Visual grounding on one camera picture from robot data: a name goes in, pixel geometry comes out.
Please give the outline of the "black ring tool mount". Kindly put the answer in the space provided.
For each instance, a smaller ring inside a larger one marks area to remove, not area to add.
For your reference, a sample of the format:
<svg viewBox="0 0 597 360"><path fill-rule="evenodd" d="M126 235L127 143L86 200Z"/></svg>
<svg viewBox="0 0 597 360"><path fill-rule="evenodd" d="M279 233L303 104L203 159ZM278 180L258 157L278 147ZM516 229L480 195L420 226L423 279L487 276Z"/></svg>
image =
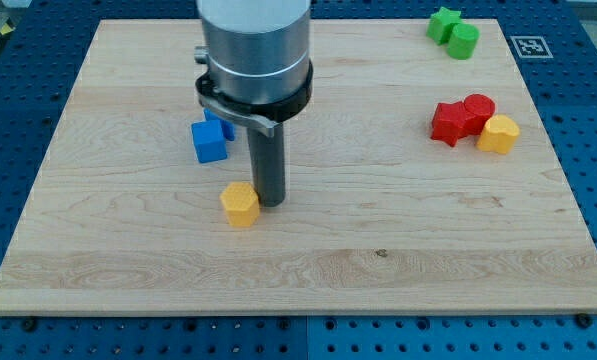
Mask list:
<svg viewBox="0 0 597 360"><path fill-rule="evenodd" d="M275 135L276 128L307 106L312 95L312 80L313 63L309 61L306 80L299 89L285 99L268 104L242 103L227 97L215 88L209 72L196 79L195 88L202 107L223 120L271 138Z"/></svg>

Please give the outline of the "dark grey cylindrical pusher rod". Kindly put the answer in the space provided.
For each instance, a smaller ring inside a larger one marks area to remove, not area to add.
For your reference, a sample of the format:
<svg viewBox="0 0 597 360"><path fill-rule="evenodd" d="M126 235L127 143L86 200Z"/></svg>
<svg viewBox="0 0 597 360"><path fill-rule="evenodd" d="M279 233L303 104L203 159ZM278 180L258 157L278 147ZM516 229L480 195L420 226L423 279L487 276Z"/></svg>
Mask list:
<svg viewBox="0 0 597 360"><path fill-rule="evenodd" d="M256 130L247 130L253 185L264 207L280 205L286 195L284 127L274 129L267 137Z"/></svg>

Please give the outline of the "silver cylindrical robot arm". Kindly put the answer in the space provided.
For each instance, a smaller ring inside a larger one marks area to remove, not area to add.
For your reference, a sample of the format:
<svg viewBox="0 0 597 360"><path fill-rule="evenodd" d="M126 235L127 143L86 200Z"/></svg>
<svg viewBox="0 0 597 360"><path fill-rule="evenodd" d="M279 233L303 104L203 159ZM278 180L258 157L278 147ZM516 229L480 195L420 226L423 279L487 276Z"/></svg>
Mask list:
<svg viewBox="0 0 597 360"><path fill-rule="evenodd" d="M206 66L200 104L246 129L253 184L265 207L286 196L284 124L312 94L308 0L198 0Z"/></svg>

